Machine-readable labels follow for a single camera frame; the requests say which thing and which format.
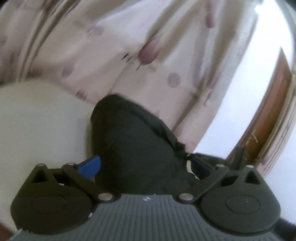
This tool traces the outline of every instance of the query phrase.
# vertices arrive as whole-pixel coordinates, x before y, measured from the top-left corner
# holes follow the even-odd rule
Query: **white surface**
[[[281,217],[296,224],[296,126],[265,181],[281,205]]]
[[[226,158],[250,124],[265,95],[280,47],[292,66],[293,38],[277,4],[274,0],[265,0],[256,11],[259,20],[253,38],[196,152]]]
[[[93,106],[45,80],[0,88],[0,221],[15,228],[10,205],[34,166],[80,163]]]

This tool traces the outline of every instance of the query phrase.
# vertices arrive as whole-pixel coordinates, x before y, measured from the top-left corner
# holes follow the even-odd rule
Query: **black bag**
[[[101,158],[96,182],[111,193],[176,196],[198,181],[186,170],[184,145],[141,106],[109,95],[91,121],[93,154]]]

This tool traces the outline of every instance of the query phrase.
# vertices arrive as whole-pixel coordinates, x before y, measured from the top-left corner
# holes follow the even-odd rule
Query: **patterned fabric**
[[[42,76],[92,104],[120,93],[192,152],[246,50],[261,0],[9,0],[0,83]]]

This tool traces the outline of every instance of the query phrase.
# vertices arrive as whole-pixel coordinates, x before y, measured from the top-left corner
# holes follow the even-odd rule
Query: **brown wooden panel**
[[[265,97],[247,130],[236,145],[236,147],[239,145],[247,146],[248,163],[254,164],[255,158],[271,134],[285,102],[290,83],[291,72],[283,50],[281,50]],[[230,160],[233,154],[234,150],[227,159]]]

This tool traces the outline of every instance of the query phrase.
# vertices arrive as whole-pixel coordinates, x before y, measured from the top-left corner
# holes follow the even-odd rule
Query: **ribbed surface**
[[[192,205],[172,196],[123,195],[101,204],[78,228],[54,236],[20,232],[13,241],[278,241],[272,233],[236,237],[206,223]]]

